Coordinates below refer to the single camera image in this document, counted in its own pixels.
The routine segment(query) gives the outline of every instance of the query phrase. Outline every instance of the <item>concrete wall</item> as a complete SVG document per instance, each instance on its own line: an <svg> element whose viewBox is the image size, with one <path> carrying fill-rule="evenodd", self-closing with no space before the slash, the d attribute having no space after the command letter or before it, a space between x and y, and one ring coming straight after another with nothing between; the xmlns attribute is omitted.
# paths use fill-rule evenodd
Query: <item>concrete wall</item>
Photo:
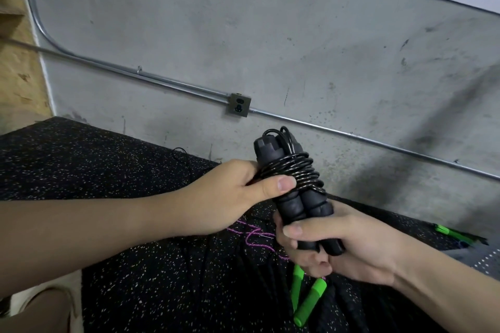
<svg viewBox="0 0 500 333"><path fill-rule="evenodd" d="M500 174L500 17L443 0L38 0L84 55ZM217 161L280 123L46 58L55 112ZM498 182L290 126L330 192L490 233Z"/></svg>

